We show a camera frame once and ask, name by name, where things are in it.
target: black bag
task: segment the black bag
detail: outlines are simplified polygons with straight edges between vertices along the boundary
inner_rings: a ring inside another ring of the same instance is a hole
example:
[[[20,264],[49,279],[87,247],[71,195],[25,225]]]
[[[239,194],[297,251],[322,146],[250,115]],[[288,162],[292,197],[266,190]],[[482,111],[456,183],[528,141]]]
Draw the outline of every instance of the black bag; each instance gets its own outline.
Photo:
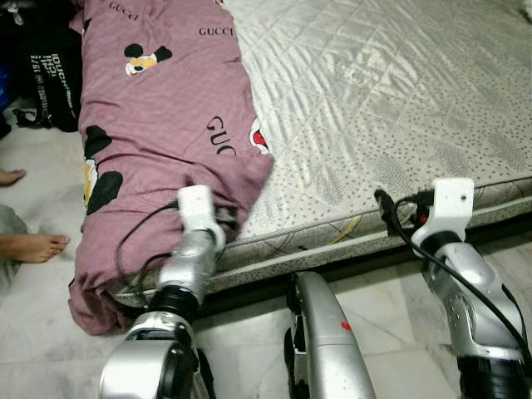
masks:
[[[12,92],[32,98],[34,120],[16,111],[20,126],[76,131],[81,109],[81,36],[68,28],[68,1],[0,1],[0,42],[12,63]]]

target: white mattress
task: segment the white mattress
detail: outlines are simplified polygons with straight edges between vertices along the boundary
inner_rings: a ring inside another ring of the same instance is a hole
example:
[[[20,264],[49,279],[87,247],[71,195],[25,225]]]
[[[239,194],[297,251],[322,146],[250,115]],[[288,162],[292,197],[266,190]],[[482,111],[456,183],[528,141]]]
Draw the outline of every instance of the white mattress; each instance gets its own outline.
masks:
[[[532,210],[532,30],[519,1],[224,5],[276,164],[211,291],[398,245],[378,186],[398,198],[471,177],[472,225]]]

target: folded pink blanket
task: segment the folded pink blanket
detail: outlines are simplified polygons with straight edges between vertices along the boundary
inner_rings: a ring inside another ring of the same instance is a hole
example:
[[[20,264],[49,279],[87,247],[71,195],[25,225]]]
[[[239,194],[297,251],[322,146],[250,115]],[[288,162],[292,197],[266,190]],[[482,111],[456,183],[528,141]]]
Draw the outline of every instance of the folded pink blanket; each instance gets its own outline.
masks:
[[[260,134],[231,16],[213,0],[86,0],[80,132],[87,216],[70,287],[72,316],[90,334],[126,327],[106,287],[120,240],[187,185],[236,208],[234,239],[273,166]],[[180,241],[179,213],[158,214],[121,250],[138,273]]]

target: wire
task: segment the wire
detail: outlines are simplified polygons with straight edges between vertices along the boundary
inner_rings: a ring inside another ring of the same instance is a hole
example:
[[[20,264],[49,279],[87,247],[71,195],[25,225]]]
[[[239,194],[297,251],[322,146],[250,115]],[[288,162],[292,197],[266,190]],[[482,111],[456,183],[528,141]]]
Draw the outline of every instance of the wire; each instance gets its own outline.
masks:
[[[525,339],[521,336],[521,334],[515,329],[514,325],[506,318],[506,316],[481,292],[479,291],[474,285],[472,285],[469,281],[467,281],[464,277],[462,277],[458,272],[450,268],[447,264],[445,264],[441,259],[438,259],[436,256],[432,255],[431,253],[425,251],[423,248],[421,248],[419,245],[415,244],[410,237],[405,233],[404,229],[401,226],[401,223],[399,222],[399,218],[397,217],[397,210],[399,208],[399,204],[402,202],[412,202],[416,203],[416,197],[415,196],[408,196],[403,199],[399,199],[394,205],[393,205],[393,211],[391,216],[391,222],[394,227],[394,229],[397,231],[397,233],[401,236],[403,241],[407,243],[412,249],[414,249],[419,254],[423,255],[426,259],[433,262],[436,266],[444,270],[446,273],[448,273],[450,276],[455,278],[458,282],[463,284],[467,289],[469,289],[491,312],[494,313],[496,317],[499,318],[499,320],[505,325],[506,328],[508,328],[508,331],[514,338],[514,340],[517,342],[517,344],[520,347],[520,350],[523,353],[523,357],[526,364],[526,374],[528,377],[530,377],[530,372],[532,371],[532,355],[530,355],[530,350],[528,348],[528,344],[525,341]]]
[[[147,307],[148,306],[148,301],[146,300],[146,297],[144,295],[144,293],[142,292],[142,290],[138,290],[138,289],[135,289],[129,279],[127,278],[127,275],[126,273],[124,272],[124,270],[122,269],[121,267],[121,249],[122,249],[122,246],[124,245],[124,243],[128,240],[128,238],[133,235],[133,233],[139,229],[139,227],[141,227],[141,225],[143,225],[145,222],[147,222],[149,219],[153,218],[156,214],[158,214],[159,212],[162,212],[163,210],[167,210],[167,209],[178,209],[179,206],[178,206],[178,203],[177,201],[172,201],[164,206],[161,206],[160,208],[154,210],[153,212],[149,213],[147,216],[145,216],[139,223],[137,223],[133,229],[131,229],[129,231],[128,234],[126,234],[124,236],[124,238],[120,241],[120,243],[118,243],[118,246],[116,247],[116,251],[115,251],[115,266],[116,266],[116,272],[118,273],[118,276],[120,277],[120,280],[122,282],[122,284],[124,284],[131,292],[133,292],[136,296],[138,296],[141,300],[141,302],[143,303],[144,307]],[[146,268],[148,267],[148,265],[158,259],[158,258],[163,258],[163,255],[166,255],[166,254],[158,254],[158,255],[155,255],[155,256],[152,256],[151,258],[149,258],[143,265],[142,265],[142,269],[140,270],[140,286],[143,285],[143,280],[144,280],[144,277],[145,277],[145,271],[146,271]]]

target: human foot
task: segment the human foot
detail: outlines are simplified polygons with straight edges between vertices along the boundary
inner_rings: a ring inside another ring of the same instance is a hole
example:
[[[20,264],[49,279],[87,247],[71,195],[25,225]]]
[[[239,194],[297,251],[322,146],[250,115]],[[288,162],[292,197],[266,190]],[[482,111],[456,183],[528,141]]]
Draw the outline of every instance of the human foot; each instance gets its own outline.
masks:
[[[0,234],[0,257],[41,264],[59,254],[68,241],[64,235]]]
[[[0,169],[0,187],[13,185],[25,175],[25,170],[14,170],[13,172],[6,172],[4,169]]]

